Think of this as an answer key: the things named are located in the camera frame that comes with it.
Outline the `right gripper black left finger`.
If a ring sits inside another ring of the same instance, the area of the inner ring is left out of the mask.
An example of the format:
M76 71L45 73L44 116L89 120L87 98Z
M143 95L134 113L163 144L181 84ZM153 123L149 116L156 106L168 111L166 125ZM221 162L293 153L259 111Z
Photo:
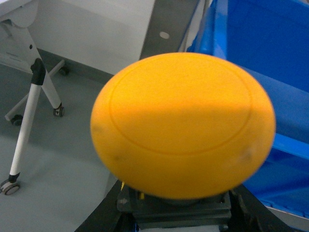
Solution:
M98 207L76 229L77 232L134 232L135 220L131 214L117 209L120 186L113 186Z

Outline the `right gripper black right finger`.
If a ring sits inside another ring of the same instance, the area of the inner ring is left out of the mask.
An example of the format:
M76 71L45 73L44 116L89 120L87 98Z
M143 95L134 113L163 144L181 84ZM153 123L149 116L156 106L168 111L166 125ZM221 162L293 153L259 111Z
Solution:
M230 232L307 232L309 220L264 206L245 186L229 191Z

